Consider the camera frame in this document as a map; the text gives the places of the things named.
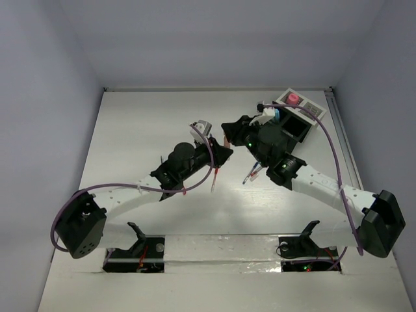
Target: white box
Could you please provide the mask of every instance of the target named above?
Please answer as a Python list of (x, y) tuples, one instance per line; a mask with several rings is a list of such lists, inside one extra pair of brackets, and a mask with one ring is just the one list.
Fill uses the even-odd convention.
[[(291, 94), (296, 94), (299, 97), (298, 106), (309, 109), (311, 112), (315, 114), (315, 116), (319, 120), (322, 120), (322, 117), (324, 117), (324, 115), (326, 114), (326, 109), (291, 88), (284, 91), (284, 93), (282, 93), (282, 95), (276, 100), (276, 102), (279, 104), (286, 104), (286, 99)], [(287, 107), (287, 109), (296, 114), (297, 116), (301, 117), (303, 120), (307, 121), (312, 126), (315, 126), (317, 124), (317, 122), (303, 110), (293, 109), (292, 107)]]

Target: black bracket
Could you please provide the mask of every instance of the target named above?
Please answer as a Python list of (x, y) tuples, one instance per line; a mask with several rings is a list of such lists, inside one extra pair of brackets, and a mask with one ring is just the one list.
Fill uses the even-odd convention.
[(374, 203), (364, 208), (364, 219), (358, 228), (358, 237), (366, 252), (386, 258), (406, 223), (396, 197), (386, 191), (373, 195)]
[[(319, 223), (319, 220), (311, 221), (299, 236), (279, 237), (279, 246), (276, 252), (284, 259), (324, 255), (324, 250), (319, 248), (310, 237), (312, 230)], [(333, 256), (338, 256), (336, 250), (333, 251)]]
[(103, 265), (103, 270), (118, 273), (164, 272), (164, 237), (146, 237), (135, 223), (127, 224), (135, 231), (137, 241), (128, 250), (119, 248), (112, 252), (107, 250), (108, 259)]

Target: white table surface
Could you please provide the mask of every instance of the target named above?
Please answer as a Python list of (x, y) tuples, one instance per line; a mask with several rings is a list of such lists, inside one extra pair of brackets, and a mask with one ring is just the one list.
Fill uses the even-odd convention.
[[(301, 91), (328, 107), (323, 92)], [(281, 92), (108, 92), (104, 94), (81, 187), (136, 181), (149, 174), (178, 142), (192, 142), (188, 124), (204, 119), (222, 140), (222, 122), (256, 113), (260, 100)], [(351, 183), (337, 133), (328, 111), (323, 122), (340, 157), (345, 183)], [(326, 137), (314, 129), (294, 155), (334, 177)], [(247, 235), (299, 233), (319, 219), (317, 230), (348, 222), (318, 201), (275, 186), (263, 173), (242, 185), (254, 163), (236, 148), (221, 168), (215, 193), (211, 179), (186, 196), (142, 206), (119, 217), (136, 222), (151, 235)], [(191, 185), (205, 174), (191, 177)], [(394, 257), (359, 257), (351, 248), (341, 262), (343, 274), (175, 271), (164, 274), (96, 272), (103, 250), (73, 260), (55, 252), (39, 311), (412, 311)]]

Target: black 3d-printed part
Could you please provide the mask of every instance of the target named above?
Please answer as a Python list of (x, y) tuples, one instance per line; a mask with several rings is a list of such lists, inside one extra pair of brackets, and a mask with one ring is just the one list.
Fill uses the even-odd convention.
[(268, 168), (266, 175), (275, 184), (292, 190), (292, 179), (298, 176), (296, 173), (302, 166), (306, 166), (305, 161), (286, 153), (277, 165)]
[[(164, 250), (158, 250), (157, 246), (162, 244), (164, 246), (164, 237), (146, 237), (146, 243), (143, 245), (141, 251), (132, 254), (129, 250), (116, 249), (111, 253), (109, 259), (103, 266), (105, 272), (117, 273), (163, 273), (164, 272)], [(146, 255), (140, 264), (140, 257), (146, 249)]]
[(221, 125), (227, 141), (234, 146), (246, 146), (263, 167), (277, 165), (286, 153), (291, 153), (298, 142), (303, 142), (311, 124), (290, 110), (279, 109), (279, 122), (265, 125), (254, 123), (247, 115), (239, 120)]
[[(213, 137), (208, 138), (208, 142), (213, 151), (214, 168), (220, 168), (233, 154), (233, 150), (221, 146)], [(194, 148), (189, 143), (179, 143), (168, 160), (152, 171), (150, 176), (156, 177), (164, 190), (181, 190), (184, 180), (210, 163), (211, 158), (205, 144)], [(164, 193), (161, 200), (171, 196), (173, 194)]]
[(56, 232), (74, 259), (82, 258), (97, 248), (106, 221), (104, 208), (85, 192), (62, 213)]
[(374, 197), (371, 207), (363, 210), (365, 217), (358, 228), (358, 237), (365, 251), (386, 258), (406, 223), (393, 194), (383, 190)]
[(279, 237), (278, 254), (284, 259), (316, 257), (321, 250), (310, 238), (313, 228), (319, 221), (311, 221), (298, 236)]

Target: gray wall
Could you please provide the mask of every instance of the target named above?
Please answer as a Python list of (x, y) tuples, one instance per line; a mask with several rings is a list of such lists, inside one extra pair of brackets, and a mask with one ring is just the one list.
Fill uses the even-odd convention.
[(60, 2), (105, 86), (330, 86), (383, 0)]
[(57, 1), (0, 7), (0, 310), (36, 311), (102, 88)]
[(388, 0), (337, 84), (336, 98), (366, 189), (394, 192), (407, 222), (395, 248), (416, 306), (416, 1)]

